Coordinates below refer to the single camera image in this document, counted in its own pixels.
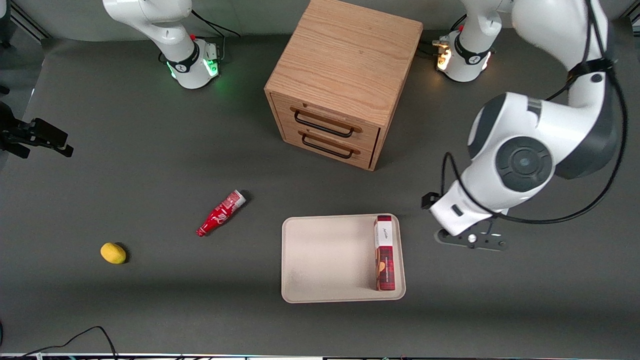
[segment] yellow lemon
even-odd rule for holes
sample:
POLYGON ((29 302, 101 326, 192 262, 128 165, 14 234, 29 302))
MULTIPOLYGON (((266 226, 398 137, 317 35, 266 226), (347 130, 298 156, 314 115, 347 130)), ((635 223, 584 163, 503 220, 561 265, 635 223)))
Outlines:
POLYGON ((100 248, 100 255, 112 264, 122 264, 127 259, 125 250, 114 243, 105 243, 100 248))

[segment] black metal handle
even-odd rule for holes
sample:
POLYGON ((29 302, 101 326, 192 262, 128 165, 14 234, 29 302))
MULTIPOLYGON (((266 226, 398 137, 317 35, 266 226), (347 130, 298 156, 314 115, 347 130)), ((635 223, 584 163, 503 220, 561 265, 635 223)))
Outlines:
POLYGON ((341 138, 348 138, 348 137, 350 137, 351 135, 353 135, 353 130, 355 130, 355 129, 352 127, 352 128, 351 128, 351 130, 349 130, 349 132, 348 132, 348 133, 341 133, 340 131, 332 130, 332 129, 329 129, 328 127, 324 127, 324 126, 316 125, 316 124, 313 124, 313 123, 311 123, 311 122, 309 122, 309 121, 304 121, 304 120, 302 120, 302 119, 298 118, 298 115, 300 115, 300 111, 299 111, 299 110, 296 110, 296 113, 293 115, 293 117, 294 117, 294 119, 296 119, 296 122, 297 122, 297 123, 299 123, 299 124, 303 124, 303 125, 306 125, 306 126, 313 127, 314 129, 322 130, 322 131, 324 131, 325 133, 330 133, 330 134, 332 134, 332 135, 339 136, 339 137, 341 137, 341 138))
POLYGON ((324 147, 321 147, 321 146, 316 145, 314 143, 306 142, 305 141, 306 138, 307 138, 307 134, 302 134, 302 143, 303 144, 305 144, 306 146, 309 146, 309 147, 313 147, 314 149, 317 149, 317 150, 320 150, 320 151, 324 151, 324 152, 326 152, 328 154, 331 154, 333 156, 337 156, 337 157, 342 158, 342 159, 348 159, 348 158, 351 157, 351 155, 353 155, 353 150, 349 151, 349 155, 341 154, 341 153, 335 152, 333 150, 325 149, 324 147))

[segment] wood grain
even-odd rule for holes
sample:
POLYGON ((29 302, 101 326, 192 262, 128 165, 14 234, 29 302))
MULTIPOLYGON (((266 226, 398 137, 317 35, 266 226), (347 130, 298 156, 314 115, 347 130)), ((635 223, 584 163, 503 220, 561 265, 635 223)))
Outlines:
POLYGON ((422 24, 336 0, 312 0, 266 89, 387 127, 422 24))

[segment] white tray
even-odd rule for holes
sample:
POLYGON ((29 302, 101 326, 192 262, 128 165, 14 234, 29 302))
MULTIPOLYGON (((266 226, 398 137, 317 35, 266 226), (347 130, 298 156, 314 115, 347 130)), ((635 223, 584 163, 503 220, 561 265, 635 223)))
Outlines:
POLYGON ((286 302, 398 300, 404 296, 398 219, 391 214, 288 218, 282 224, 282 298, 286 302), (394 291, 376 290, 373 224, 394 223, 394 291))

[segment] wooden drawer cabinet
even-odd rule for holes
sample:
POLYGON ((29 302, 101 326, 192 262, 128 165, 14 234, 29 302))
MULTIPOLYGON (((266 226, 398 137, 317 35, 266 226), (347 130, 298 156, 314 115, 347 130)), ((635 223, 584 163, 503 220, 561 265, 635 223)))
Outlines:
POLYGON ((422 23, 311 0, 264 90, 282 139, 374 170, 422 23))

